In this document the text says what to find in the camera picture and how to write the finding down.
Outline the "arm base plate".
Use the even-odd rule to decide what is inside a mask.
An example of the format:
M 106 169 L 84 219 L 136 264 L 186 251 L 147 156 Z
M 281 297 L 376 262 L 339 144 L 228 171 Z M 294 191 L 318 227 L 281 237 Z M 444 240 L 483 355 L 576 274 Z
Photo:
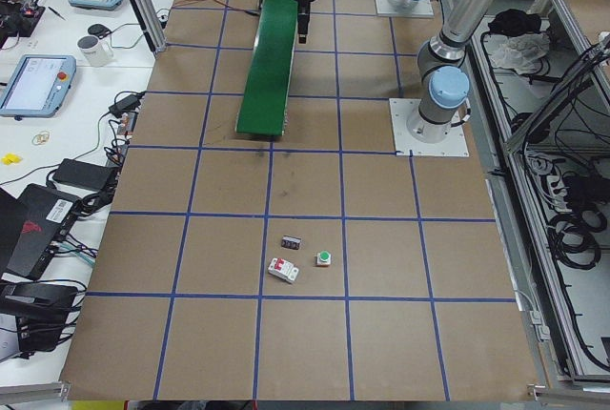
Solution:
M 432 124 L 419 113 L 419 99 L 389 100 L 395 153 L 398 156 L 468 157 L 462 126 L 454 113 L 451 123 Z
M 386 17 L 434 17 L 431 0 L 376 0 L 376 12 Z

